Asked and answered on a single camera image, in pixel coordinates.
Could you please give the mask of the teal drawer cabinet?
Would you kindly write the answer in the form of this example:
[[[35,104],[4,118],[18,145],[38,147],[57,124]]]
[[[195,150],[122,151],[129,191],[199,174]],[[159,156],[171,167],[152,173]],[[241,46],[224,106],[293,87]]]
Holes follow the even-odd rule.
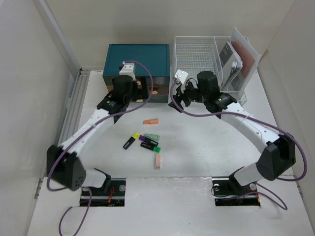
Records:
[[[103,70],[107,89],[113,89],[112,79],[122,62],[134,60],[143,64],[154,82],[150,102],[167,103],[170,84],[170,48],[168,44],[110,44]]]

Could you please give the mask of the black yellow highlighter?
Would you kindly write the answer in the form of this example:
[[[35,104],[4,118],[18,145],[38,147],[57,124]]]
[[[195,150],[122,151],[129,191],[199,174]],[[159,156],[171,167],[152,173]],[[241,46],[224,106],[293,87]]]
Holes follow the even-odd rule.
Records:
[[[123,145],[123,149],[127,150],[133,144],[133,142],[139,138],[139,136],[140,136],[139,133],[134,133]]]

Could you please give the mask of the black purple highlighter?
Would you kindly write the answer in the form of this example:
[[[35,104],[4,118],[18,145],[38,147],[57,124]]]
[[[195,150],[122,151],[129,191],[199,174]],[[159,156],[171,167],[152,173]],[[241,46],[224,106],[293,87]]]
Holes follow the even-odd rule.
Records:
[[[150,138],[147,138],[145,136],[140,135],[138,139],[141,140],[142,142],[145,142],[147,144],[153,145],[155,147],[158,146],[158,142],[156,142],[156,141],[154,141],[154,140],[152,140]]]

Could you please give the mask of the black green highlighter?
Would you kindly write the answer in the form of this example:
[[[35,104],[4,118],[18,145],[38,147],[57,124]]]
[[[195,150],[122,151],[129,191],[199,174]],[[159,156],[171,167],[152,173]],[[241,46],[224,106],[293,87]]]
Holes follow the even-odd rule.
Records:
[[[154,145],[151,145],[151,144],[148,144],[148,143],[145,143],[145,142],[142,142],[140,144],[140,146],[145,148],[145,149],[151,150],[155,153],[160,153],[160,151],[161,151],[161,148],[154,146]]]

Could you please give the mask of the pink eraser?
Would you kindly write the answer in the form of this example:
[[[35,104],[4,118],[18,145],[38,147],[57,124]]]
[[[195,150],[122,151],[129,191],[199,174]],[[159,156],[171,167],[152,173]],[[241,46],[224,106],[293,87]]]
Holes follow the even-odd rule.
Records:
[[[161,155],[158,153],[155,156],[155,169],[161,168]]]

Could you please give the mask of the Canon setup guide booklet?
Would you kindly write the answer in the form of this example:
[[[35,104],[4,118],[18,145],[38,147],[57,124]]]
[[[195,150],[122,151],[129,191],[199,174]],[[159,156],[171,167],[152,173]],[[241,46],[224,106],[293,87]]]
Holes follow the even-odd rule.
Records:
[[[243,62],[230,42],[226,42],[219,57],[223,74],[221,88],[225,89],[239,74],[243,67]]]

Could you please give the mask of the clear mesh zip pouch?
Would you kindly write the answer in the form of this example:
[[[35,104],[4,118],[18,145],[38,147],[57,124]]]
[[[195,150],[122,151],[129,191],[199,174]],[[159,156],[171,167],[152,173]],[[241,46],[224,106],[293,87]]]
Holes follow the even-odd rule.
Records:
[[[257,69],[261,55],[252,47],[248,40],[243,37],[237,28],[234,28],[230,41],[243,63],[241,71],[231,84],[236,91],[243,93]]]

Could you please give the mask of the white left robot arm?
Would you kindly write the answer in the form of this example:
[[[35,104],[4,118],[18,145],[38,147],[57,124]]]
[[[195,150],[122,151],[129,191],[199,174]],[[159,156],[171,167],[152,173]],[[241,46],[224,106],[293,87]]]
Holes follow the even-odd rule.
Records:
[[[93,188],[99,195],[110,190],[108,174],[96,169],[86,169],[80,159],[94,141],[118,119],[130,111],[130,102],[138,95],[136,76],[133,72],[121,72],[112,80],[113,90],[108,92],[98,104],[88,121],[68,140],[59,146],[52,145],[47,150],[47,188],[52,180],[62,185],[62,189],[76,191],[81,187]]]

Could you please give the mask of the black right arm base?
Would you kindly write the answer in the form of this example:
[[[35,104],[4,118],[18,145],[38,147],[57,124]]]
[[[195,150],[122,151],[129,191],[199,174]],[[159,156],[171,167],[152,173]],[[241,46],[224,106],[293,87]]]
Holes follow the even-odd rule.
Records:
[[[228,177],[213,177],[211,193],[217,207],[260,206],[256,183],[240,186]]]

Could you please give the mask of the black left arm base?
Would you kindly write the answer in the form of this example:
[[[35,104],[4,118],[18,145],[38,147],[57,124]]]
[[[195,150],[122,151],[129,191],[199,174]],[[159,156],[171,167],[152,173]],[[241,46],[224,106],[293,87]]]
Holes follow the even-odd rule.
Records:
[[[124,207],[126,179],[112,178],[105,190],[90,187],[92,192],[92,207]]]

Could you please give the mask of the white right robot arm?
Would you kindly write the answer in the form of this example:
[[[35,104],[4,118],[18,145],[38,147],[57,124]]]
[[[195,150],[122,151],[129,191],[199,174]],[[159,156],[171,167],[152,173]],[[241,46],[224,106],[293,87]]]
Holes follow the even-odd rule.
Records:
[[[262,179],[274,181],[295,164],[294,141],[284,132],[277,133],[254,121],[233,96],[220,91],[212,71],[198,73],[196,85],[193,85],[187,72],[177,70],[171,90],[175,90],[176,94],[171,95],[170,107],[182,113],[182,103],[187,107],[191,102],[202,103],[209,114],[233,126],[259,151],[260,158],[255,163],[237,169],[220,186],[225,195],[239,194],[246,186]]]

